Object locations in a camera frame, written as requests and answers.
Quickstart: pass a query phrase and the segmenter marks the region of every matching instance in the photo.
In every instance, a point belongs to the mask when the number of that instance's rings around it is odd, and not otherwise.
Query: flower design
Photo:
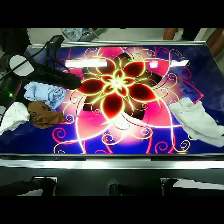
[[[153,74],[146,71],[144,61],[132,61],[126,53],[114,60],[99,58],[105,59],[107,66],[84,71],[85,78],[77,91],[87,96],[86,103],[100,108],[107,119],[123,111],[133,114],[142,104],[157,99],[149,79]]]

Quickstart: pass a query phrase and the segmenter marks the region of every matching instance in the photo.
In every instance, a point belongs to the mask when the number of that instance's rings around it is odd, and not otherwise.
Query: blue cloth
[[[66,95],[66,90],[62,87],[38,82],[30,82],[24,88],[26,89],[24,97],[27,100],[44,102],[51,109],[56,109]]]

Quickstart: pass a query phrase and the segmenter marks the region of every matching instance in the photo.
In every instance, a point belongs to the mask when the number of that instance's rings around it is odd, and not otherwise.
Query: dark floor
[[[108,195],[108,183],[120,182],[125,187],[152,189],[158,184],[159,177],[193,179],[201,182],[224,184],[224,170],[63,170],[0,168],[0,185],[32,176],[56,176],[58,178],[56,196],[60,195]]]

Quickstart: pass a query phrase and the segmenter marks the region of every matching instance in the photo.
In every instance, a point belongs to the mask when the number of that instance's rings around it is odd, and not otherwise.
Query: brown cloth
[[[28,112],[30,113],[30,123],[41,129],[50,128],[66,121],[62,112],[51,111],[49,106],[39,101],[29,103]]]

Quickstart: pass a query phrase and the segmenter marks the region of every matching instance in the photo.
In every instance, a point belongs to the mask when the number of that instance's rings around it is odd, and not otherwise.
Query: black machine
[[[55,68],[57,63],[65,67],[56,59],[57,49],[61,47],[63,41],[62,35],[53,36],[40,51],[29,58],[19,54],[11,54],[0,59],[0,121],[1,115],[3,116],[3,113],[13,102],[20,102],[19,92],[20,89],[22,91],[21,87],[24,86],[24,83],[35,81],[70,90],[82,85],[80,77]],[[35,62],[33,58],[45,48],[46,62],[45,65],[42,65]],[[53,58],[49,57],[50,50],[53,51]],[[52,66],[48,65],[49,60],[52,61]]]

